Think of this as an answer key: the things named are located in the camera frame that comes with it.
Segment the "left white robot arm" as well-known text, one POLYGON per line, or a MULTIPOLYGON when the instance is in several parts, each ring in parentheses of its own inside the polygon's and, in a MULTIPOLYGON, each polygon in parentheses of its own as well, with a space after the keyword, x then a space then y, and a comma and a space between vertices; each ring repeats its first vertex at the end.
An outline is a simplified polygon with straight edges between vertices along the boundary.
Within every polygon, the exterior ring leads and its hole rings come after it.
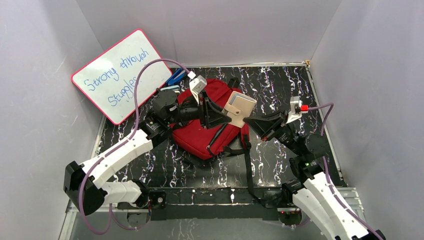
POLYGON ((150 190, 140 180, 110 182, 109 179, 137 157, 153 150, 172 134, 172 124, 198 120, 212 129, 231 122, 223 108, 205 91, 191 96, 184 104, 172 90, 160 91, 143 121, 136 119, 134 131, 105 152, 81 164, 75 161, 65 168, 63 189, 79 212, 88 216, 106 204, 131 203, 144 208, 150 202, 150 190))

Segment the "beige small wallet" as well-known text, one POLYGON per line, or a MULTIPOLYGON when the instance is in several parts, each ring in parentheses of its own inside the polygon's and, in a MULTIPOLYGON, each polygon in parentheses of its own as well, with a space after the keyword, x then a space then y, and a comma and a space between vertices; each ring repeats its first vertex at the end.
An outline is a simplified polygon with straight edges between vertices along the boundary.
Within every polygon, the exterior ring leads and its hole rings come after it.
POLYGON ((233 91, 223 107, 222 113, 231 118, 230 125, 242 128, 245 125, 244 118, 248 118, 257 101, 243 93, 233 91))

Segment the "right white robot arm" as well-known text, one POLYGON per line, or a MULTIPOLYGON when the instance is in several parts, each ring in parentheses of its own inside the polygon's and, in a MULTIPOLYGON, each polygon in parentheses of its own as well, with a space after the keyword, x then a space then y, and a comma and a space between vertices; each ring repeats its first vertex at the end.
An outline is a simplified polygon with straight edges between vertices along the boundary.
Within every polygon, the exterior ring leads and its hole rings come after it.
POLYGON ((329 145, 318 133, 301 134, 287 112, 244 118, 262 141, 278 140, 295 154, 290 168, 295 176, 282 186, 282 202, 298 207, 328 240, 384 240, 385 235, 362 220, 333 184, 326 167, 329 145))

